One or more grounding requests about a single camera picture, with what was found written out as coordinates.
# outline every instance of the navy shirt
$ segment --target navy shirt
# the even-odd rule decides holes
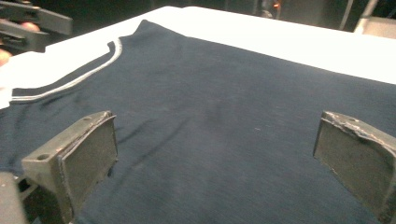
[[[148,21],[110,47],[0,112],[0,168],[17,175],[78,119],[117,115],[120,160],[77,223],[377,223],[312,154],[323,110],[396,135],[394,85]]]

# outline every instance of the white table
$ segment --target white table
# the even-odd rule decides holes
[[[163,7],[47,47],[0,68],[0,108],[14,88],[48,85],[108,52],[113,39],[148,20],[182,35],[247,49],[326,70],[396,84],[396,40],[274,21],[200,7]]]

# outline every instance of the white stripe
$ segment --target white stripe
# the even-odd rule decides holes
[[[70,89],[70,88],[76,86],[78,83],[84,81],[86,78],[90,77],[92,74],[94,74],[94,73],[102,70],[103,68],[109,66],[110,64],[114,63],[120,57],[120,55],[122,53],[121,41],[119,39],[116,39],[116,40],[113,41],[113,43],[115,45],[114,54],[110,58],[110,60],[108,60],[107,62],[101,64],[100,66],[92,69],[91,71],[85,73],[84,75],[82,75],[82,76],[80,76],[80,77],[78,77],[78,78],[76,78],[76,79],[74,79],[74,80],[72,80],[72,81],[70,81],[70,82],[58,87],[58,88],[55,88],[55,89],[50,90],[50,91],[43,92],[43,93],[38,94],[38,95],[33,95],[33,96],[13,96],[12,97],[12,101],[33,101],[33,100],[37,100],[37,99],[49,96],[49,95],[51,95],[53,93],[56,93],[56,92],[59,92],[59,91],[64,91],[64,90],[67,90],[67,89]]]

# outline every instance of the dark background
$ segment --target dark background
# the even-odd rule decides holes
[[[52,42],[82,35],[93,30],[124,21],[159,7],[208,7],[237,13],[260,16],[261,1],[254,0],[32,0],[35,6],[52,10],[74,19],[71,36],[52,34]],[[325,28],[338,29],[347,0],[279,0],[282,6],[280,19]],[[345,31],[353,31],[368,0],[355,0]],[[379,0],[374,15],[386,17],[396,1]]]

